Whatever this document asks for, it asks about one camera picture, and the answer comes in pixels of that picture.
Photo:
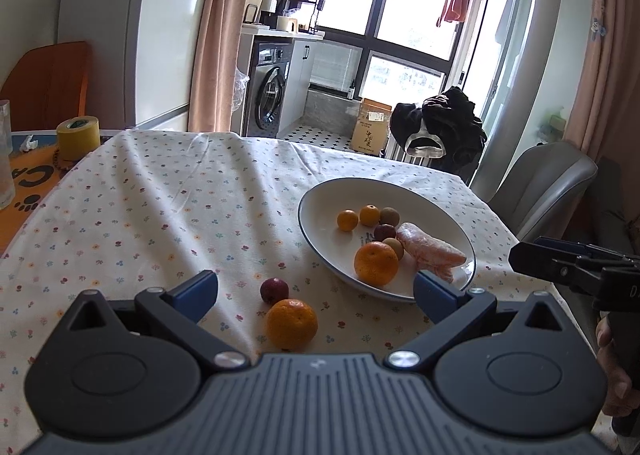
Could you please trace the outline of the person's right hand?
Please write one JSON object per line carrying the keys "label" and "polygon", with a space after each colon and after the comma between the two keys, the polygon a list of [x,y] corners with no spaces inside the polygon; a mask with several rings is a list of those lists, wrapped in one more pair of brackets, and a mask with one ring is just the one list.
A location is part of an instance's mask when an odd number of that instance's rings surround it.
{"label": "person's right hand", "polygon": [[596,328],[598,345],[597,360],[608,378],[608,393],[602,413],[610,417],[626,417],[639,407],[639,392],[614,353],[612,331],[608,319],[603,317]]}

